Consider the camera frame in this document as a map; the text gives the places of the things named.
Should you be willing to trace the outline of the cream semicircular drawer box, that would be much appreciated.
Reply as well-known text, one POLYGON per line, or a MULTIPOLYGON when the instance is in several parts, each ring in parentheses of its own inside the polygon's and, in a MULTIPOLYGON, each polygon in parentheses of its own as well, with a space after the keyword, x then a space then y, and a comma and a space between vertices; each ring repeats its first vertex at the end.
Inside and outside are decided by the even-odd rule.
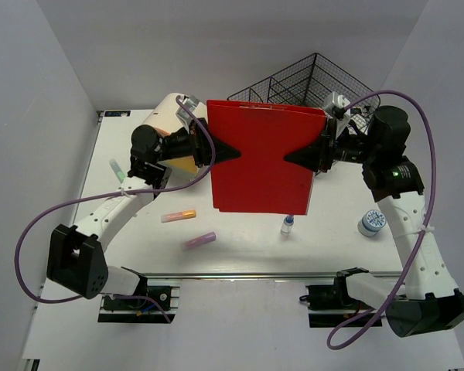
MULTIPOLYGON (((173 132, 178 131, 180 128, 183 128, 183 124, 177 118, 176 112, 178 105, 176 103, 176 96, 181 93, 170 93, 168 94, 161 103, 152 111, 152 113, 143 121, 143 124, 150 125, 154 127, 160 134, 163 136, 170 135, 173 132)), ((199 106, 193 112, 198 118, 204 117, 207 119, 206 105, 200 101, 199 106)), ((161 162, 162 165, 167 166, 165 161, 161 162)), ((194 178, 184 178, 178 176, 176 173, 171 172, 169 179, 169 187, 180 186, 191 182, 194 178)))

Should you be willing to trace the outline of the blue white round jar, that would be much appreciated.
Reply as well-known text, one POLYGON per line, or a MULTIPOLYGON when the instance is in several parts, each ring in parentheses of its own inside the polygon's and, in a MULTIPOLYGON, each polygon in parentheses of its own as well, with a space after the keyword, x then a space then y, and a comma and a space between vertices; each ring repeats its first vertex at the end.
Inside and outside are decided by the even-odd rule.
POLYGON ((384 214, 377 209, 367 211, 357 224, 357 229, 365 237, 376 236, 385 226, 387 220, 384 214))

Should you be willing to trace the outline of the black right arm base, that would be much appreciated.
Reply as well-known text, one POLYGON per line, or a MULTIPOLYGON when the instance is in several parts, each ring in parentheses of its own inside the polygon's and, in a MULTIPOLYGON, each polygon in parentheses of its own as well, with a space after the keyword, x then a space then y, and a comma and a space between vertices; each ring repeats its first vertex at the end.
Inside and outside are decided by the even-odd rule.
POLYGON ((362 301, 350 298, 346 292, 346 278, 361 273, 368 273, 368 270, 355 267, 339 271, 332 284, 306 287, 306 294, 299 297, 299 302, 309 310, 310 328, 334 328, 369 309, 362 301))

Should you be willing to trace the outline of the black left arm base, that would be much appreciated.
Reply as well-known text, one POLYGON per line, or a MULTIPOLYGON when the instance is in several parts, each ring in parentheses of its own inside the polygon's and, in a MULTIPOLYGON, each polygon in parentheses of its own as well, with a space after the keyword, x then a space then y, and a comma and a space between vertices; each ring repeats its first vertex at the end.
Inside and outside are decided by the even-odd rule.
POLYGON ((179 307, 176 281, 155 279, 137 271, 110 267, 97 317, 99 323, 171 324, 179 307))

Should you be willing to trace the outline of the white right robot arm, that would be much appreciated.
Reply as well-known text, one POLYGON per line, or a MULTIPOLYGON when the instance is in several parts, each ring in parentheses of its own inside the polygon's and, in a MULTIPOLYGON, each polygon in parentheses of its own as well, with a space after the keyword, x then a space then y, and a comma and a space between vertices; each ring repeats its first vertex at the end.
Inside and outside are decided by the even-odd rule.
POLYGON ((361 301, 382 309, 395 335, 404 338, 455 328, 464 321, 464 293, 452 278, 428 225, 431 203, 417 167, 404 155, 411 127, 408 115, 393 106, 373 113, 366 133, 343 131, 326 122, 310 145, 284 159, 313 172, 327 172, 333 162, 362 166, 363 180, 390 228, 404 278, 393 288, 362 268, 337 273, 335 302, 352 308, 361 301))

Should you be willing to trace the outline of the red file folder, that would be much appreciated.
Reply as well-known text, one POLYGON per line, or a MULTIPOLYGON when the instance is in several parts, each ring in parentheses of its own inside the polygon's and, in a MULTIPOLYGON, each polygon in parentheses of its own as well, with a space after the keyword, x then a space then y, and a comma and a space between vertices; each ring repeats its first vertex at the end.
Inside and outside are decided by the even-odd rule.
POLYGON ((208 100, 206 108, 210 133, 240 153, 213 165, 214 208, 304 216, 313 173, 284 157, 320 136, 326 114, 313 107, 232 100, 208 100))

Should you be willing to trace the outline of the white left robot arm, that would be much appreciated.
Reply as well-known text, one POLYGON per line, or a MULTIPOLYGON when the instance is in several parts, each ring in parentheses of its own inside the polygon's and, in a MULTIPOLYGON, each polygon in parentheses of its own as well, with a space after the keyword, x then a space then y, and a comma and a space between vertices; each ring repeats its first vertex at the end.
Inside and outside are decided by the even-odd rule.
POLYGON ((148 299, 144 277, 128 268, 107 265, 104 253, 130 219, 166 188, 172 170, 163 162, 187 156, 198 166, 208 167, 239 158, 241 153, 213 136, 203 118, 170 135, 148 124, 133 130, 130 169, 120 190, 74 225, 55 228, 46 276, 86 299, 120 295, 130 308, 143 306, 148 299))

